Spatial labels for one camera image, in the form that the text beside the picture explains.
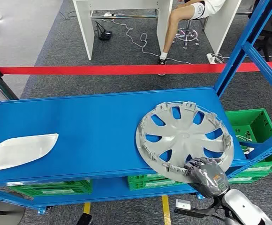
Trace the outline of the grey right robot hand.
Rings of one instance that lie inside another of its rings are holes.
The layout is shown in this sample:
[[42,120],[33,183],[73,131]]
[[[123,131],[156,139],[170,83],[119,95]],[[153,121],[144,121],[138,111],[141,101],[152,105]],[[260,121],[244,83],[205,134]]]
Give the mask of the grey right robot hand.
[[205,198],[218,197],[229,189],[225,172],[215,158],[190,159],[184,164],[184,168],[192,181],[190,186]]

